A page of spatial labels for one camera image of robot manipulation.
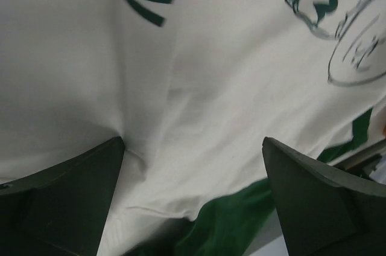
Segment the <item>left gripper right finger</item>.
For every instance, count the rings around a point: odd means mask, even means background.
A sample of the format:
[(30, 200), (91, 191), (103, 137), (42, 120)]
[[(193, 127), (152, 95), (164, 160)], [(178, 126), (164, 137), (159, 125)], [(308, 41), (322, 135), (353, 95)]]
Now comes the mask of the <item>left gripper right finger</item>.
[(289, 255), (385, 255), (385, 185), (274, 138), (262, 154)]

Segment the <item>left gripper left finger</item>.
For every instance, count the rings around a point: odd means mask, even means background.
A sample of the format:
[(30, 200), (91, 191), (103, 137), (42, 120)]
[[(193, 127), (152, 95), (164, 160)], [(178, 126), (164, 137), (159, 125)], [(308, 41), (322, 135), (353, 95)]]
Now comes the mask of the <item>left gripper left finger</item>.
[(1, 255), (96, 255), (124, 151), (115, 137), (1, 184)]

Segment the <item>white green sleeved t shirt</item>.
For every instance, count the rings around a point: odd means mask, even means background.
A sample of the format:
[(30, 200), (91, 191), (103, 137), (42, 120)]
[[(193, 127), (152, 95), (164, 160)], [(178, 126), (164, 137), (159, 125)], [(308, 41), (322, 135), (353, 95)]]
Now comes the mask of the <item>white green sleeved t shirt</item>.
[(378, 140), (385, 0), (1, 0), (1, 182), (113, 137), (98, 255), (242, 255), (273, 212), (261, 145), (322, 162)]

